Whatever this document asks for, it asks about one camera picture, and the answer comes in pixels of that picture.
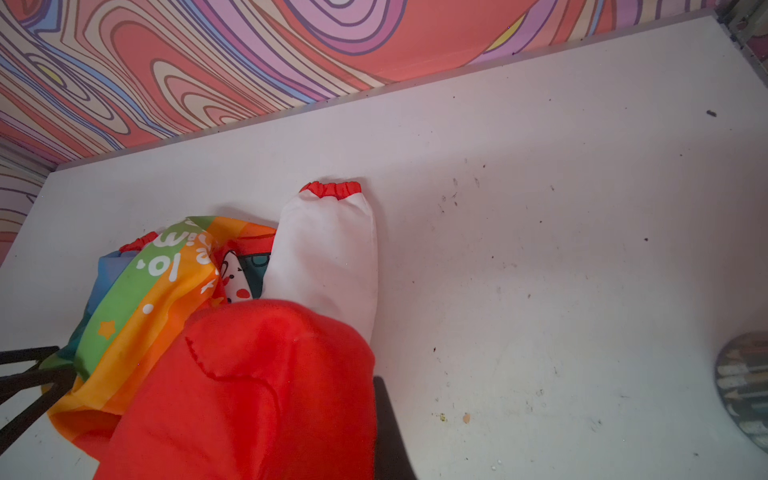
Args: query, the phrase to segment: rainbow bag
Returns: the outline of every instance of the rainbow bag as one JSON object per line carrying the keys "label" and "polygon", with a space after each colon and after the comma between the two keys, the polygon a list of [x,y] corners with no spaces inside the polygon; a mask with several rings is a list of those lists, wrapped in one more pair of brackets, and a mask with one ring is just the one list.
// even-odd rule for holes
{"label": "rainbow bag", "polygon": [[72,364],[53,426],[99,459],[136,391],[192,313],[261,294],[275,229],[188,217],[99,259],[83,319],[41,368]]}

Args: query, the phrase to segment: black metal bar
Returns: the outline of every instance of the black metal bar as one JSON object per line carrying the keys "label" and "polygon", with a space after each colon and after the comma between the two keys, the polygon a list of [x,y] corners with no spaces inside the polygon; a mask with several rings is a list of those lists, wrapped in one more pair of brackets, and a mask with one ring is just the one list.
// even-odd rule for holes
{"label": "black metal bar", "polygon": [[416,480],[402,442],[395,411],[380,376],[373,377],[376,394],[376,451],[373,478],[375,480]]}
{"label": "black metal bar", "polygon": [[[72,388],[74,384],[74,378],[77,376],[74,368],[71,366],[60,367],[51,370],[35,370],[32,373],[51,373],[50,376],[36,376],[36,378],[45,380],[39,385],[45,385],[51,383],[53,386],[47,392],[43,393],[40,398],[35,400],[24,412],[18,414],[13,420],[8,422],[6,426],[0,429],[0,455],[8,449],[18,437],[24,433],[30,425],[35,423],[35,420],[40,418],[45,412],[50,409],[54,403],[56,403],[62,396],[64,396]],[[19,375],[29,375],[28,373],[19,373]]]}
{"label": "black metal bar", "polygon": [[36,349],[9,350],[8,352],[0,352],[0,364],[28,362],[30,360],[42,361],[56,352],[58,352],[57,346],[42,346]]}
{"label": "black metal bar", "polygon": [[54,369],[32,370],[24,373],[16,373],[0,378],[0,396],[14,395],[24,389],[33,386],[43,386],[60,380],[61,372],[72,370],[71,366],[62,366]]}

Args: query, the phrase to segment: rainbow fabric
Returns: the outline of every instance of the rainbow fabric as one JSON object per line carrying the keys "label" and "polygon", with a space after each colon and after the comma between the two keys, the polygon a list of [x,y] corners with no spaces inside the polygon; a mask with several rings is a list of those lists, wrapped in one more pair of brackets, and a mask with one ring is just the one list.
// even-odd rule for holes
{"label": "rainbow fabric", "polygon": [[72,363],[78,372],[72,390],[48,411],[54,427],[100,458],[138,387],[189,316],[225,302],[225,255],[268,256],[274,234],[231,218],[188,217],[143,248],[139,239],[138,246],[121,249],[139,251],[125,259],[130,263],[92,313],[86,309],[70,343],[41,366]]}

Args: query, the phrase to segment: white sleeve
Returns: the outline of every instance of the white sleeve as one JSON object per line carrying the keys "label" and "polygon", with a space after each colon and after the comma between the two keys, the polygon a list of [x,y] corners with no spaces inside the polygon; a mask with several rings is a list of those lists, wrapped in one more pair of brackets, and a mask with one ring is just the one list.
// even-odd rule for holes
{"label": "white sleeve", "polygon": [[379,294],[376,222],[360,185],[307,185],[284,208],[261,298],[290,300],[370,343]]}

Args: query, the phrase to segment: white floor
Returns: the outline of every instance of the white floor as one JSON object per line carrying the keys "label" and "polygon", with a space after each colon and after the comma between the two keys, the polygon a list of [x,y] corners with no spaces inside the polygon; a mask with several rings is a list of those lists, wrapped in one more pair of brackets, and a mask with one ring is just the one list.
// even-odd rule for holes
{"label": "white floor", "polygon": [[[422,480],[768,475],[713,384],[768,323],[768,91],[709,17],[53,174],[0,269],[0,349],[63,345],[96,259],[145,231],[275,221],[349,177]],[[42,419],[0,476],[82,456]]]}

